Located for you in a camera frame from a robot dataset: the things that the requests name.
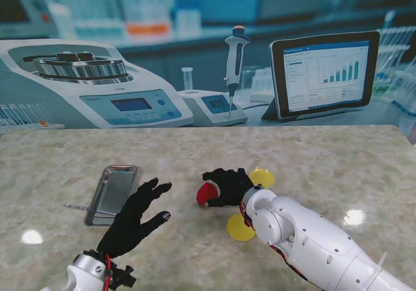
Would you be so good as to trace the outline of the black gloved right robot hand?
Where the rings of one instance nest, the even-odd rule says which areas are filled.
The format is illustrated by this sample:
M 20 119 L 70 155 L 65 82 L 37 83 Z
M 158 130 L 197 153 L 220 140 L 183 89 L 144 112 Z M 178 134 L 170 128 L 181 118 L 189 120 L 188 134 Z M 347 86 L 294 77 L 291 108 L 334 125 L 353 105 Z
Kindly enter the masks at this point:
M 219 196 L 205 202 L 206 207 L 239 206 L 244 194 L 252 187 L 253 182 L 244 168 L 224 170 L 217 168 L 202 175 L 204 181 L 212 181 L 219 188 Z

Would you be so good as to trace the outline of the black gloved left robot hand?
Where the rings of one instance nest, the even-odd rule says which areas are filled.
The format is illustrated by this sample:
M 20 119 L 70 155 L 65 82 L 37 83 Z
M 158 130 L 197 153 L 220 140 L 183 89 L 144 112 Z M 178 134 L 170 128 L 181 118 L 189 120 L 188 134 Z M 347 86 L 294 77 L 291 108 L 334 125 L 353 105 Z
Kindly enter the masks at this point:
M 136 248 L 143 239 L 166 223 L 171 216 L 168 211 L 162 211 L 144 223 L 141 219 L 152 201 L 160 198 L 171 187 L 171 182 L 159 184 L 156 177 L 139 186 L 114 217 L 112 225 L 97 246 L 97 252 L 115 259 Z

